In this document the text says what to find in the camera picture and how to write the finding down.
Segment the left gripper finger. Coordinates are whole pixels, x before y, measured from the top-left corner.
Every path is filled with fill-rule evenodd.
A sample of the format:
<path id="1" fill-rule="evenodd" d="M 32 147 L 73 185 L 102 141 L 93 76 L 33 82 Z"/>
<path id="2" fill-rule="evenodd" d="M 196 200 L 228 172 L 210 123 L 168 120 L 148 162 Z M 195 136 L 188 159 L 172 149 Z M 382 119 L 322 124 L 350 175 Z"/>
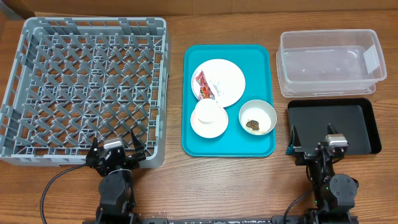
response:
<path id="1" fill-rule="evenodd" d="M 86 155 L 86 165 L 95 165 L 98 158 L 98 140 L 97 138 L 94 138 L 90 150 Z"/>
<path id="2" fill-rule="evenodd" d="M 140 142 L 138 138 L 136 138 L 133 130 L 130 130 L 130 134 L 132 137 L 132 143 L 134 145 L 134 150 L 136 152 L 137 160 L 138 161 L 146 160 L 145 146 Z"/>

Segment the brown food scrap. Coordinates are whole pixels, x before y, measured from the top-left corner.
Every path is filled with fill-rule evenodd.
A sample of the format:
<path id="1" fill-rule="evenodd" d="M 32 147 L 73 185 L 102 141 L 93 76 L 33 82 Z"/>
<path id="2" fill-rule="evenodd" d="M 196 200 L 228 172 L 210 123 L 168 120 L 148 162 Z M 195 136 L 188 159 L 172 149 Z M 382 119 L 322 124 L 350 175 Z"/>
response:
<path id="1" fill-rule="evenodd" d="M 248 128 L 251 128 L 253 131 L 258 131 L 259 130 L 259 122 L 258 121 L 255 121 L 255 120 L 249 120 L 247 123 L 246 123 L 246 126 L 248 127 Z"/>

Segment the grey bowl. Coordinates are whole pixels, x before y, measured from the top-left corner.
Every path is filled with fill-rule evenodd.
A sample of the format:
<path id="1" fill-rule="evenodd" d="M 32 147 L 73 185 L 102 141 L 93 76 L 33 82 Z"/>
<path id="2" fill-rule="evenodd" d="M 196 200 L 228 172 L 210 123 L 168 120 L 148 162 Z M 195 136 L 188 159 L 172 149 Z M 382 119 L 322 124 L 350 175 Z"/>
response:
<path id="1" fill-rule="evenodd" d="M 260 109 L 264 110 L 271 117 L 271 121 L 272 121 L 271 128 L 265 134 L 270 133 L 275 128 L 276 123 L 277 123 L 277 115 L 276 115 L 274 107 L 272 105 L 270 105 L 268 102 L 263 101 L 263 100 L 250 100 L 250 101 L 247 101 L 245 104 L 243 104 L 241 109 L 239 110 L 239 122 L 244 130 L 245 130 L 245 128 L 243 127 L 241 118 L 242 118 L 242 114 L 249 108 L 260 108 Z"/>

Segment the small pink-white bowl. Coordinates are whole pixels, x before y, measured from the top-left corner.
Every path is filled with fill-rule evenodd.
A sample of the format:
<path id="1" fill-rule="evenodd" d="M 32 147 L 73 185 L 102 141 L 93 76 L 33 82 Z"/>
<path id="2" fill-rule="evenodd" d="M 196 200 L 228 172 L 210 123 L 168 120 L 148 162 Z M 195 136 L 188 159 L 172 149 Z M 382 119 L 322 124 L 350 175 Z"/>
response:
<path id="1" fill-rule="evenodd" d="M 220 108 L 221 108 L 221 116 L 212 123 L 200 122 L 197 119 L 195 112 L 193 110 L 193 113 L 190 118 L 190 124 L 194 132 L 203 138 L 209 138 L 209 139 L 216 138 L 221 134 L 223 134 L 226 131 L 226 128 L 228 127 L 229 118 L 226 111 L 222 107 Z"/>

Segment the white paper cup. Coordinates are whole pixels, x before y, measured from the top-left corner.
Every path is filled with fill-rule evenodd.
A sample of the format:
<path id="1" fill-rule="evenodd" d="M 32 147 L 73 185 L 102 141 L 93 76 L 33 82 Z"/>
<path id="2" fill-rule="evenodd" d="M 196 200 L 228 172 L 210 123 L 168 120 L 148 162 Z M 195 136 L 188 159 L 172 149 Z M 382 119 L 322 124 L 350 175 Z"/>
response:
<path id="1" fill-rule="evenodd" d="M 221 116 L 219 104 L 212 99 L 200 100 L 194 109 L 197 119 L 202 123 L 212 123 Z"/>

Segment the red snack wrapper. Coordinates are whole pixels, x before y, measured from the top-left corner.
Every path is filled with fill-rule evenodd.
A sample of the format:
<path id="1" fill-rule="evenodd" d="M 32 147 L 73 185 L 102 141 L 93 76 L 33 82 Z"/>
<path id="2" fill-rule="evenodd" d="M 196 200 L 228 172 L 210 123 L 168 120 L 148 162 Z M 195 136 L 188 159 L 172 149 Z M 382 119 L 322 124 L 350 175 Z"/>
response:
<path id="1" fill-rule="evenodd" d="M 199 100 L 203 100 L 205 98 L 209 98 L 212 100 L 215 99 L 215 95 L 212 92 L 212 90 L 206 80 L 203 70 L 195 77 L 195 81 L 199 84 L 199 87 L 200 87 L 199 95 L 198 95 Z"/>

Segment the white tissue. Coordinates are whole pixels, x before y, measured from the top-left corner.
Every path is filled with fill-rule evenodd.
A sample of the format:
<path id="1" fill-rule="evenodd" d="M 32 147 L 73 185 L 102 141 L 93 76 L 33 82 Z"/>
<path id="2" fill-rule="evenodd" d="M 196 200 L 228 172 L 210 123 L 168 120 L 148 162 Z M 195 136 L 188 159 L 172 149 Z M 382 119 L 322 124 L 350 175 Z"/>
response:
<path id="1" fill-rule="evenodd" d="M 210 78 L 210 82 L 213 85 L 213 88 L 215 89 L 216 93 L 218 96 L 223 96 L 224 95 L 224 87 L 219 78 L 213 77 Z"/>

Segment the white rice pile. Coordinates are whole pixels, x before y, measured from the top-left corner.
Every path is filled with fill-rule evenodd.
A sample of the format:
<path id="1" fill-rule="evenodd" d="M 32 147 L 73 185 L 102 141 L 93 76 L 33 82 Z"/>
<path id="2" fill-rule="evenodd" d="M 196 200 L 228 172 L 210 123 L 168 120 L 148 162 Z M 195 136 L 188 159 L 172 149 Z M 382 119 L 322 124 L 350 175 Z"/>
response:
<path id="1" fill-rule="evenodd" d="M 258 131 L 253 131 L 251 128 L 248 128 L 246 126 L 246 123 L 252 119 L 259 122 Z M 272 125 L 271 117 L 260 108 L 249 108 L 248 110 L 246 110 L 242 114 L 241 121 L 245 130 L 254 135 L 263 135 L 267 133 Z"/>

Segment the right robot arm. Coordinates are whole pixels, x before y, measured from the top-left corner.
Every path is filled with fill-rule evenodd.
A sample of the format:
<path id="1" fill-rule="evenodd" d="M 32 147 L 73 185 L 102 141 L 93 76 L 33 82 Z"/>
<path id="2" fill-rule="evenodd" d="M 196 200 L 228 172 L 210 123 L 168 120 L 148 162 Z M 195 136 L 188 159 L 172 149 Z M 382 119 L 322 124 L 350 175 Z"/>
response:
<path id="1" fill-rule="evenodd" d="M 295 157 L 295 165 L 306 167 L 312 188 L 288 206 L 282 218 L 284 223 L 358 222 L 358 218 L 352 217 L 349 211 L 355 206 L 359 182 L 346 174 L 335 173 L 333 168 L 334 163 L 344 158 L 349 143 L 331 124 L 327 131 L 325 139 L 317 147 L 304 148 L 296 127 L 292 126 L 286 154 Z M 306 209 L 300 218 L 288 216 L 291 208 L 310 194 L 314 194 L 317 207 Z"/>

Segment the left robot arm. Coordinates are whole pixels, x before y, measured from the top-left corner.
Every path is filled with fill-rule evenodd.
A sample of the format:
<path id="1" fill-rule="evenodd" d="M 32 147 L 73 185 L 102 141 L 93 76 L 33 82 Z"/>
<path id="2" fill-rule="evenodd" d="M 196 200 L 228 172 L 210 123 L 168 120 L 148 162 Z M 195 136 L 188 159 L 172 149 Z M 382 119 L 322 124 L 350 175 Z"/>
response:
<path id="1" fill-rule="evenodd" d="M 146 159 L 144 145 L 130 131 L 135 153 L 126 155 L 121 138 L 110 139 L 99 147 L 94 139 L 86 155 L 86 164 L 95 169 L 102 181 L 99 183 L 99 206 L 96 209 L 95 223 L 135 223 L 132 214 L 136 206 L 132 170 L 139 168 L 140 161 Z"/>

